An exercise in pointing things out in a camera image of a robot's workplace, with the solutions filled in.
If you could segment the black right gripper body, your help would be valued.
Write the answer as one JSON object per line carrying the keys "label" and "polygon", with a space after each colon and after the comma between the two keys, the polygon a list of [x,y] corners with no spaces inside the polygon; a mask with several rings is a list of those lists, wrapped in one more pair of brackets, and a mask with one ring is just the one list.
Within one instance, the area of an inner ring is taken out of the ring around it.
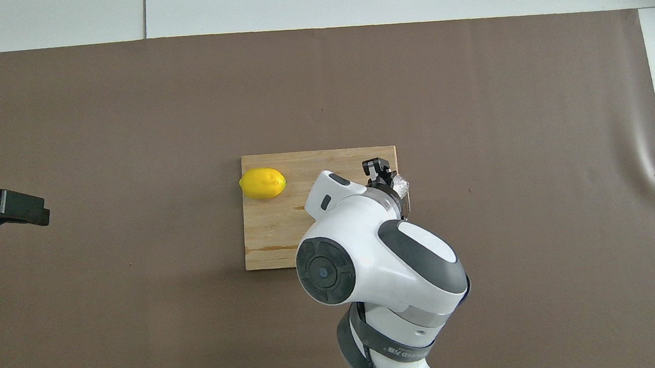
{"label": "black right gripper body", "polygon": [[382,176],[369,179],[369,188],[377,189],[380,192],[384,192],[391,199],[401,200],[402,193],[400,192],[398,184],[394,181],[395,179],[391,177],[389,180],[386,180]]}

